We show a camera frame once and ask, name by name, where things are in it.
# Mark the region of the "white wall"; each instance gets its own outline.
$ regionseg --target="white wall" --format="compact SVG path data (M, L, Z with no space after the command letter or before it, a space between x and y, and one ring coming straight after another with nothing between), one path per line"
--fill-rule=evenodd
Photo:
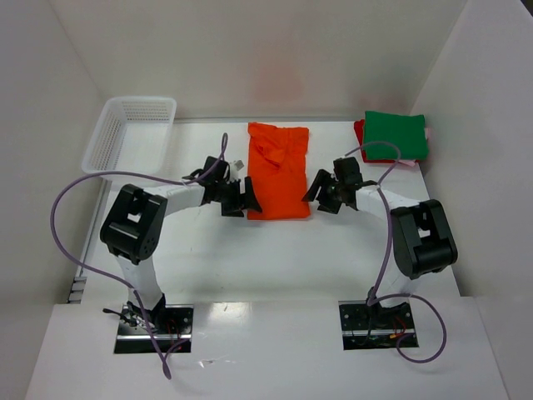
M54 247L52 200L79 176L102 106L46 0L0 2L0 398L24 397L54 303L75 268ZM63 205L59 227L79 253L98 183Z
M533 325L533 17L469 0L412 112L433 128L423 165L459 248L511 399L530 399Z
M51 0L106 97L178 117L408 113L465 0Z

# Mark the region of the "white plastic basket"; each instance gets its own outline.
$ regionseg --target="white plastic basket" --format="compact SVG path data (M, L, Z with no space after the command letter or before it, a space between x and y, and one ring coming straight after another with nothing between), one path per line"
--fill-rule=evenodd
M157 175L162 169L175 114L176 101L169 97L110 98L94 128L82 170ZM104 178L124 179L116 175Z

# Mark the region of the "white table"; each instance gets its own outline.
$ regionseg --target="white table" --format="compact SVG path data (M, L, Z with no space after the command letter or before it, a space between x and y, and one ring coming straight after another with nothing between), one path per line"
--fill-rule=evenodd
M320 168L332 171L333 160L357 146L353 122L277 122L277 126L310 128L306 157L307 181ZM226 159L247 163L245 122L176 124L167 155L167 169L179 179L203 166L208 155L218 155L220 139L229 135ZM377 180L386 166L361 162L365 179ZM86 261L120 274L98 238L121 184L113 184L104 212L93 232ZM420 169L399 166L384 188L407 197L427 200ZM188 209L165 219L154 254L157 280L168 303L250 302L257 300L366 298L376 280L386 243L386 225L363 212L343 207L338 215L316 210L306 221L253 222L221 217L220 205ZM458 296L450 268L431 274L420 293ZM89 273L82 303L122 302L126 288Z
M276 125L311 129L308 182L356 146L351 122ZM177 124L171 175L217 155L224 132L227 159L246 162L245 123ZM365 179L385 168L361 164ZM384 187L428 198L418 167L399 167ZM119 188L113 184L104 198L86 256L117 274L97 235ZM459 296L450 268L430 275L418 291L448 326L438 360L419 366L394 349L342 350L338 301L366 298L385 241L383 222L345 207L329 215L313 205L307 221L221 217L216 204L168 217L155 253L158 281L168 303L195 307L192 352L172 356L173 380L163 377L154 354L112 353L117 320L101 310L120 307L126 289L89 273L82 304L54 309L27 398L506 398L476 305ZM406 351L425 358L440 345L440 326L423 304L411 307L420 348Z

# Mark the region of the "mounting plate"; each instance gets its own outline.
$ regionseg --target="mounting plate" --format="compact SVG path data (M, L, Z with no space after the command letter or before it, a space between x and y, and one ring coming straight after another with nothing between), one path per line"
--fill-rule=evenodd
M368 307L366 302L339 302L339 314L341 317L342 344L345 350L363 350L370 348L393 348L396 346L397 337L391 337L403 330L405 333L414 333L401 341L401 348L417 348L415 323L413 322L411 307L404 303L400 310L392 314L390 318L380 321L379 326L372 324L368 335Z
M167 312L170 314L169 332L156 332L155 337L162 352L166 352L172 344L178 339L177 331L180 333L180 338L188 338L189 340L183 343L175 353L189 353L191 352L191 336L192 336L192 306L169 305L167 304ZM128 314L127 306L122 307L122 313ZM145 329L140 326L132 327L128 323L120 320L118 323L117 340L115 342L115 354L139 354L139 353L154 353L152 342Z

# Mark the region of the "orange bag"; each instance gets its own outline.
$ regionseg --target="orange bag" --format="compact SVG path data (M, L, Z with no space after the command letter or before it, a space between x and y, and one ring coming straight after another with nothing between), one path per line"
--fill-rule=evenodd
M248 175L263 212L248 211L248 219L307 218L306 153L309 129L275 127L250 122Z

